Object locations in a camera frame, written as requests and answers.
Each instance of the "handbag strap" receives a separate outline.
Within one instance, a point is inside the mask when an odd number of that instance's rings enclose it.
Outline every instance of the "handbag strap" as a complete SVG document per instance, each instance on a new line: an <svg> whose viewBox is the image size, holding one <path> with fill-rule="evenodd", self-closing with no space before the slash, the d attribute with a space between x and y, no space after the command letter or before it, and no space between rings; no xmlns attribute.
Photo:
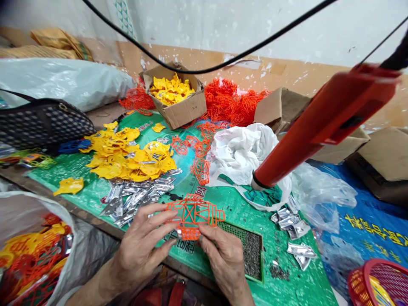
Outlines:
<svg viewBox="0 0 408 306"><path fill-rule="evenodd" d="M22 94L22 93L16 93L16 92L14 92L14 91L8 91L8 90L6 90L6 89L1 89L1 88L0 88L0 90L1 90L1 91L5 91L5 92L8 92L8 93L13 94L13 95L16 95L16 96L18 96L18 97L20 97L20 98L23 98L24 100L27 100L27 101L29 101L29 102L34 102L35 100L37 100L37 99L35 99L35 98L33 98L33 97L27 96L27 95Z"/></svg>

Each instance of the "white plastic bag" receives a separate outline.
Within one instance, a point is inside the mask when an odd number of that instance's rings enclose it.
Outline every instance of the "white plastic bag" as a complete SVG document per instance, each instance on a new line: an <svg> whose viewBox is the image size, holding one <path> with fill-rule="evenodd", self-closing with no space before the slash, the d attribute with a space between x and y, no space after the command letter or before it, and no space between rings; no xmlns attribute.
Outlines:
<svg viewBox="0 0 408 306"><path fill-rule="evenodd" d="M238 186L251 184L252 172L261 165L278 142L272 129L261 123L254 123L247 127L232 127L217 132L207 154L207 160L210 162L210 182L207 186L232 186L258 210L280 209L287 203L292 190L290 176L285 176L278 182L282 190L282 199L280 203L271 207L248 200L244 195L246 190ZM228 176L235 185L230 185L219 178L220 174Z"/></svg>
<svg viewBox="0 0 408 306"><path fill-rule="evenodd" d="M108 261L119 243L97 228L73 218L57 202L33 193L0 193L0 248L8 239L37 231L42 216L53 213L68 224L74 241L68 260L47 305L55 305L72 288L85 284Z"/></svg>
<svg viewBox="0 0 408 306"><path fill-rule="evenodd" d="M78 59L0 59L0 88L33 98L63 99L83 112L126 96L136 86L114 67ZM0 91L9 107L28 101Z"/></svg>
<svg viewBox="0 0 408 306"><path fill-rule="evenodd" d="M339 233L337 205L354 208L357 191L339 178L307 164L292 172L292 191L305 218L315 227Z"/></svg>

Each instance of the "open cardboard box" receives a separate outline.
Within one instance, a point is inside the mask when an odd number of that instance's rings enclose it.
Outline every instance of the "open cardboard box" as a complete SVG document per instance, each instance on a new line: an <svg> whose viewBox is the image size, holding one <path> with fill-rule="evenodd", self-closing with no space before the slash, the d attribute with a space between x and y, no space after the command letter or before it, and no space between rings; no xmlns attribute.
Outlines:
<svg viewBox="0 0 408 306"><path fill-rule="evenodd" d="M169 66L174 68L179 68L182 70L187 70L178 62L169 62ZM204 86L199 79L197 79L192 74L178 74L178 77L182 82L189 80L191 88L195 90L195 93L190 95L187 99L173 104L171 106L164 105L159 99L154 97L150 93L150 88L153 86L153 78L163 78L168 80L173 79L174 72L159 65L153 69L142 72L140 74L144 79L146 85L146 92L153 99L154 105L156 106L159 113L164 117L167 124L172 130L175 130L186 123L193 121L194 119L202 116L207 111L207 105L205 103Z"/></svg>
<svg viewBox="0 0 408 306"><path fill-rule="evenodd" d="M346 165L376 198L408 208L408 130L388 127L370 136Z"/></svg>
<svg viewBox="0 0 408 306"><path fill-rule="evenodd" d="M284 135L282 132L288 130L290 124L304 112L310 101L311 98L307 96L280 87L258 103L255 122L271 127L280 140ZM369 140L370 137L364 130L358 128L337 146L326 145L310 158L329 164L339 164Z"/></svg>

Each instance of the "pile of yellow plastic pieces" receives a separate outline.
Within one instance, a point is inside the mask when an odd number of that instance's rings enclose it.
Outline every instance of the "pile of yellow plastic pieces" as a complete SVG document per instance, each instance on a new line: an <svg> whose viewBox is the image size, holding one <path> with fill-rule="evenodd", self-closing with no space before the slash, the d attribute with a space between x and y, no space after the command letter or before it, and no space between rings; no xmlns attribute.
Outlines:
<svg viewBox="0 0 408 306"><path fill-rule="evenodd" d="M171 81L166 78L158 79L154 77L150 92L164 105L170 106L187 99L195 90L190 87L188 80L183 83L177 74L174 74Z"/></svg>
<svg viewBox="0 0 408 306"><path fill-rule="evenodd" d="M117 122L104 125L107 129L87 136L91 141L88 149L80 149L82 153L95 150L93 160L86 165L93 168L90 172L96 173L105 179L121 178L135 182L154 180L169 170L177 169L170 145L161 142L149 142L143 149L140 145L129 145L135 140L140 131L138 128L125 127L114 133Z"/></svg>

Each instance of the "black wire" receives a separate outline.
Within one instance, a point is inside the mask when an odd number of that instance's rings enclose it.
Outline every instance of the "black wire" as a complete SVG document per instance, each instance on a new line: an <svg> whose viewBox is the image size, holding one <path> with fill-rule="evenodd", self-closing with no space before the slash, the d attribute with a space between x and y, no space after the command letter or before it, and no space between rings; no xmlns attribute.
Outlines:
<svg viewBox="0 0 408 306"><path fill-rule="evenodd" d="M388 34L387 37L384 38L384 39L382 40L382 42L380 42L379 45L378 45L377 47L375 47L375 48L360 62L360 64L358 64L357 68L360 67L360 66L361 66L388 38L390 38L390 36L391 36L392 34L394 34L394 32L395 32L396 30L398 30L398 29L404 24L404 22L407 21L407 20L408 20L408 16L407 16L394 30L392 30L392 32L391 32L390 34Z"/></svg>
<svg viewBox="0 0 408 306"><path fill-rule="evenodd" d="M286 32L290 31L291 29L293 29L294 27L296 27L297 25L299 25L300 23L302 23L303 21L305 21L309 17L313 16L314 14L318 13L319 11L321 11L322 9L329 6L330 4L332 4L335 1L336 0L325 0L325 1L323 1L322 3L320 3L317 6L315 6L314 8L312 8L310 11L304 13L302 16L300 16L296 20L292 21L290 24L288 24L283 29L281 29L278 32L276 32L275 34L273 34L271 37L264 40L263 42L253 46L252 48L246 50L245 52L231 58L230 60L228 60L228 61L226 61L226 62L224 62L222 64L216 65L216 66L211 67L211 68L202 69L202 70L181 70L181 69L175 69L175 68L163 63L161 60L159 60L157 57L155 57L153 54L151 54L146 48L144 48L141 44L139 44L133 37L129 36L127 33L122 31L117 25L115 25L108 18L106 18L101 12L99 12L96 9L95 6L92 5L92 3L89 2L89 0L83 0L83 2L87 5L87 7L89 7L108 26L110 26L113 30L115 30L116 32L121 34L123 37L127 38L130 42L132 42L134 45L136 45L140 50L142 50L147 56L149 56L156 63L162 65L163 67L165 67L165 68L167 68L169 70L172 70L174 72L183 73L183 74L205 74L205 73L213 72L215 70L224 68L224 67L228 66L229 64L232 64L235 61L247 56L248 54L251 54L252 52L255 52L258 49L266 46L270 42L272 42L275 39L279 38L280 36L282 36Z"/></svg>

